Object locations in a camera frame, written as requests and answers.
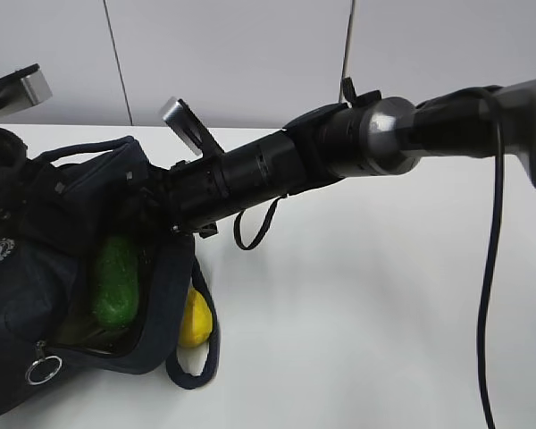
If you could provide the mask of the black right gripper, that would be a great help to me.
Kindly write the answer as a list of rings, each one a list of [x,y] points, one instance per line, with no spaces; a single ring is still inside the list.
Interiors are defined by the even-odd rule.
[[[158,170],[158,189],[172,233],[218,233],[216,222],[228,215],[230,191],[223,172],[227,159],[226,154],[203,156]]]

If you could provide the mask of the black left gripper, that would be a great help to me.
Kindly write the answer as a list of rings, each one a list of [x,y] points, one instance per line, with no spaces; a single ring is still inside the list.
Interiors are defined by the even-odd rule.
[[[0,232],[20,229],[35,172],[27,145],[13,132],[0,128]]]

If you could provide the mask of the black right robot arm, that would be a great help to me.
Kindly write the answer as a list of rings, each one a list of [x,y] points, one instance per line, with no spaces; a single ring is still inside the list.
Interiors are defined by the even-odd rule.
[[[464,88],[414,104],[350,94],[226,151],[181,99],[166,116],[198,159],[156,176],[177,231],[212,234],[250,207],[347,178],[399,176],[425,157],[515,156],[536,189],[536,79]]]

